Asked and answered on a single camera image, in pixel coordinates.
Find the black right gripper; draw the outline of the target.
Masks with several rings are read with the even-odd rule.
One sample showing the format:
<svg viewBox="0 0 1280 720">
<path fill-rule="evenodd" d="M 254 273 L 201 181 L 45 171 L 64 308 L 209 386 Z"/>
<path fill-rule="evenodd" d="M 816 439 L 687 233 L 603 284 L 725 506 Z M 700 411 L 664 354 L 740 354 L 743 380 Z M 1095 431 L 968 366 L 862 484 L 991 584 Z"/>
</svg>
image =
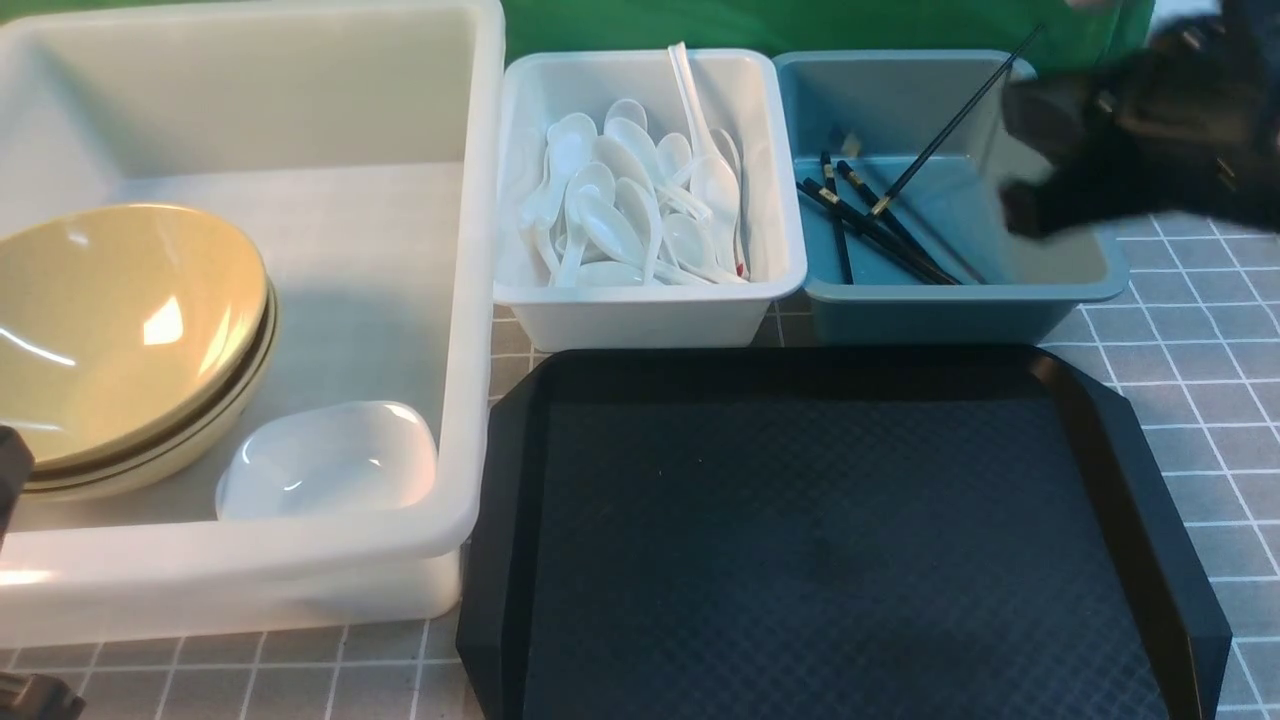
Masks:
<svg viewBox="0 0 1280 720">
<path fill-rule="evenodd" d="M 1117 60 L 1007 83 L 1006 131 L 1052 167 L 1001 186 L 1007 229 L 1181 211 L 1276 232 L 1277 86 L 1275 1 L 1224 1 Z"/>
</svg>

